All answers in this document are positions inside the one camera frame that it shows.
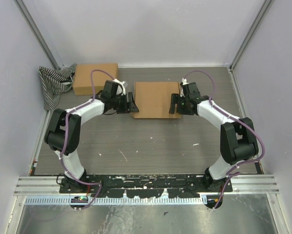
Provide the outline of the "brown cardboard box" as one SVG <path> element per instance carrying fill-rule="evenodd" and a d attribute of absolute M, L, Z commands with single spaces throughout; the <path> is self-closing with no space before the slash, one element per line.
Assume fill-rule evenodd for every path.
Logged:
<path fill-rule="evenodd" d="M 93 95 L 92 82 L 95 93 L 104 88 L 107 80 L 117 78 L 118 64 L 78 64 L 76 66 L 73 91 L 76 96 Z"/>

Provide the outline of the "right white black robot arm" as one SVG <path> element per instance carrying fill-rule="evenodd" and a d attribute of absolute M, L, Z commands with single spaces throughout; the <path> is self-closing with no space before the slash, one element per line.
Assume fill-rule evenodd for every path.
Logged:
<path fill-rule="evenodd" d="M 258 154 L 253 122 L 239 118 L 218 106 L 209 96 L 202 96 L 195 82 L 184 78 L 179 94 L 171 95 L 169 113 L 203 117 L 220 131 L 220 154 L 203 176 L 203 185 L 209 192 L 216 192 L 234 167 Z"/>

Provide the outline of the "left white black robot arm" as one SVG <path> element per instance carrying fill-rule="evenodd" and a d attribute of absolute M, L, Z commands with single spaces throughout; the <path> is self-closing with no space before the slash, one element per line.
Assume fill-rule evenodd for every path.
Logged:
<path fill-rule="evenodd" d="M 132 92 L 127 92 L 126 87 L 125 81 L 108 80 L 101 91 L 83 104 L 66 110 L 57 108 L 53 111 L 44 141 L 58 156 L 65 180 L 76 193 L 85 192 L 87 187 L 102 186 L 101 182 L 88 182 L 86 170 L 80 162 L 77 147 L 81 127 L 109 110 L 114 110 L 117 114 L 139 112 Z"/>

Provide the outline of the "black white striped cloth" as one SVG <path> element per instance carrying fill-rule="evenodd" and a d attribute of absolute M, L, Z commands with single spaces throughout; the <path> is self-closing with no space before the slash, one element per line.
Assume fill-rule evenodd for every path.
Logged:
<path fill-rule="evenodd" d="M 73 86 L 77 64 L 63 69 L 39 67 L 39 76 L 44 98 L 44 109 L 54 110 L 60 102 L 61 95 L 69 92 Z"/>

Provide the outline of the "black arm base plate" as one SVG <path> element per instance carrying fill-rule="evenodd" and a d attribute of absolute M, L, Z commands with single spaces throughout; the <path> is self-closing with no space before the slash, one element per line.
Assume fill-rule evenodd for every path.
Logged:
<path fill-rule="evenodd" d="M 224 190 L 232 192 L 232 185 L 223 187 L 226 180 L 221 179 L 212 185 L 202 175 L 176 174 L 176 175 L 88 175 L 87 183 L 100 183 L 98 185 L 83 185 L 73 182 L 64 176 L 56 183 L 60 186 L 61 194 L 98 194 L 98 198 L 159 198 L 167 192 L 168 198 L 195 198 L 199 193 L 217 193 Z"/>

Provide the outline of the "right aluminium corner post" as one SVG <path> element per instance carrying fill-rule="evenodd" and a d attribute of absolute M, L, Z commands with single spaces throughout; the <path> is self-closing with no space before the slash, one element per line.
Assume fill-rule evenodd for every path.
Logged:
<path fill-rule="evenodd" d="M 265 15 L 267 14 L 269 8 L 272 6 L 272 4 L 274 3 L 274 0 L 264 0 L 261 7 L 259 8 L 258 13 L 256 14 L 249 30 L 247 31 L 247 34 L 245 36 L 245 38 L 242 41 L 241 46 L 239 47 L 232 63 L 229 66 L 229 70 L 232 72 L 241 56 L 243 55 L 244 51 L 246 50 L 248 44 L 250 43 L 250 40 L 252 39 L 252 37 L 254 36 L 254 34 L 256 33 L 257 29 L 259 28 L 261 21 L 264 19 Z"/>

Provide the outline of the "aluminium corner post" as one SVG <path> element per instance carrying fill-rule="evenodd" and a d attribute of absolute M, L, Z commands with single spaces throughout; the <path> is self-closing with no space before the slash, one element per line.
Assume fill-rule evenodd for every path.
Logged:
<path fill-rule="evenodd" d="M 42 25 L 42 20 L 38 19 L 38 12 L 36 7 L 33 5 L 33 1 L 15 0 L 14 2 L 52 66 L 55 69 L 62 69 L 64 65 L 60 61 L 59 54 L 56 51 L 53 42 L 49 36 L 46 35 L 47 32 L 45 27 Z"/>
<path fill-rule="evenodd" d="M 257 29 L 259 28 L 261 21 L 264 19 L 265 15 L 267 14 L 269 8 L 272 6 L 272 4 L 274 3 L 274 0 L 264 0 L 261 7 L 259 8 L 258 13 L 256 14 L 249 30 L 247 31 L 247 34 L 245 36 L 245 38 L 242 41 L 241 46 L 239 47 L 232 63 L 229 66 L 229 70 L 232 72 L 241 56 L 243 55 L 244 51 L 246 50 L 248 44 L 250 43 L 250 40 L 252 39 L 252 37 L 254 36 L 254 34 L 256 33 Z"/>

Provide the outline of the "aluminium front rail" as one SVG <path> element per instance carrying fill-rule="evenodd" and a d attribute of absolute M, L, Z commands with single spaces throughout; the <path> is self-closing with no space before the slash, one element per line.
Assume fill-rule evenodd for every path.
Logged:
<path fill-rule="evenodd" d="M 90 186 L 77 186 L 63 176 L 22 176 L 15 195 L 57 195 L 99 193 L 99 197 L 133 198 L 195 197 L 199 194 L 278 194 L 279 189 L 272 175 L 241 174 L 230 181 L 222 179 L 208 187 L 202 175 L 90 175 Z"/>

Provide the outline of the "left aluminium corner post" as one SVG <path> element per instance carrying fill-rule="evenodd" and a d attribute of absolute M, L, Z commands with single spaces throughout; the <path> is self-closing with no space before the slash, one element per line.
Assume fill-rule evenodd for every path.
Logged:
<path fill-rule="evenodd" d="M 33 5 L 33 1 L 15 0 L 14 2 L 52 66 L 55 69 L 62 69 L 64 65 L 60 61 L 59 54 L 56 51 L 53 42 L 49 36 L 46 35 L 47 32 L 45 27 L 42 25 L 42 20 L 38 19 L 38 12 L 36 7 Z"/>

